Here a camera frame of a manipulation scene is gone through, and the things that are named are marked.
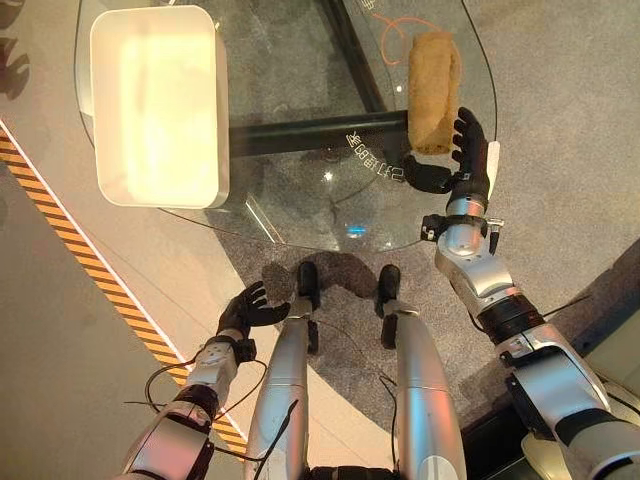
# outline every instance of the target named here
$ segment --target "brown sponge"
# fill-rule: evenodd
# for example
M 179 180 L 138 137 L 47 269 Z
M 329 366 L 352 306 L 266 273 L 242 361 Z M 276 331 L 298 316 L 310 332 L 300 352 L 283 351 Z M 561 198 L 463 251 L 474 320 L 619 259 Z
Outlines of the brown sponge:
M 409 54 L 409 142 L 425 155 L 451 151 L 458 110 L 460 54 L 449 32 L 413 38 Z

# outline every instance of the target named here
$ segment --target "metal table frame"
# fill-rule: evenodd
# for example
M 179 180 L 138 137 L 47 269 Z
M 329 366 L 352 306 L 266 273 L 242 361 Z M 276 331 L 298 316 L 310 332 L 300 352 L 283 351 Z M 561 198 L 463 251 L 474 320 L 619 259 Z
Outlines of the metal table frame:
M 367 113 L 229 129 L 231 158 L 297 152 L 339 145 L 357 131 L 365 143 L 383 137 L 388 164 L 398 165 L 407 138 L 407 111 L 387 111 L 343 0 L 321 0 L 340 50 Z

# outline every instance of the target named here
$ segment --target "silver robot leg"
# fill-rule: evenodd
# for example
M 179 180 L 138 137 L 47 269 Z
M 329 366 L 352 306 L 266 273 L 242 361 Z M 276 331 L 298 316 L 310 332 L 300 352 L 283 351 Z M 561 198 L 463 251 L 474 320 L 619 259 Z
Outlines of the silver robot leg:
M 298 400 L 289 426 L 278 440 L 260 478 L 299 480 L 307 467 L 307 322 L 311 310 L 311 302 L 305 298 L 298 298 L 291 305 L 260 389 L 247 445 L 247 455 L 251 457 L 262 457 L 265 454 L 274 441 L 289 406 Z M 256 462 L 245 462 L 245 480 L 253 480 L 257 468 Z
M 458 418 L 433 338 L 418 312 L 391 300 L 397 318 L 399 469 L 407 480 L 466 479 Z

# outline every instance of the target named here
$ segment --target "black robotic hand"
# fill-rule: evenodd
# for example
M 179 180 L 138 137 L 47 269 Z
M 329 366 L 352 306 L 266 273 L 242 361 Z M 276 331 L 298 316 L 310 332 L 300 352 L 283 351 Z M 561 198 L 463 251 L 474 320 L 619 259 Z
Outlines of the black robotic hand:
M 460 150 L 454 150 L 451 157 L 460 164 L 460 170 L 453 177 L 451 199 L 475 195 L 487 203 L 489 196 L 489 177 L 487 176 L 489 144 L 484 136 L 482 125 L 471 110 L 460 107 L 458 117 L 453 124 L 458 132 L 453 136 L 453 143 Z
M 458 132 L 453 136 L 453 143 L 460 150 L 454 150 L 451 157 L 460 164 L 459 171 L 452 175 L 446 167 L 418 163 L 413 155 L 407 155 L 402 159 L 404 176 L 409 185 L 422 192 L 442 194 L 453 190 L 455 198 L 475 194 L 486 203 L 489 144 L 471 110 L 460 107 L 458 117 L 453 125 Z
M 285 302 L 277 307 L 267 307 L 266 293 L 261 281 L 243 290 L 220 315 L 216 333 L 234 328 L 242 332 L 244 338 L 248 338 L 251 327 L 273 325 L 284 320 L 291 304 Z

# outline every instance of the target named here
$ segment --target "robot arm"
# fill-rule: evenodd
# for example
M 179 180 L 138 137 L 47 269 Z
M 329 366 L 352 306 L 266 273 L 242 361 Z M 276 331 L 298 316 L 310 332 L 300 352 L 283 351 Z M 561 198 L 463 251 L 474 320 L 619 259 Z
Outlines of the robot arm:
M 238 365 L 256 356 L 251 326 L 277 323 L 290 305 L 266 307 L 262 282 L 235 297 L 220 318 L 218 333 L 194 358 L 185 386 L 138 437 L 123 474 L 114 480 L 200 480 L 215 450 L 209 433 L 224 405 Z
M 186 385 L 133 444 L 117 480 L 204 478 L 214 452 L 209 441 L 213 420 L 238 363 L 250 359 L 238 355 L 242 341 L 238 330 L 227 329 L 205 344 Z
M 611 415 L 598 377 L 494 255 L 498 222 L 484 218 L 486 141 L 471 112 L 461 109 L 460 117 L 456 129 L 462 135 L 454 143 L 461 152 L 454 159 L 462 176 L 447 216 L 425 217 L 423 223 L 423 238 L 437 242 L 436 267 L 512 369 L 507 386 L 528 428 L 560 444 L 573 478 L 637 478 L 640 429 Z

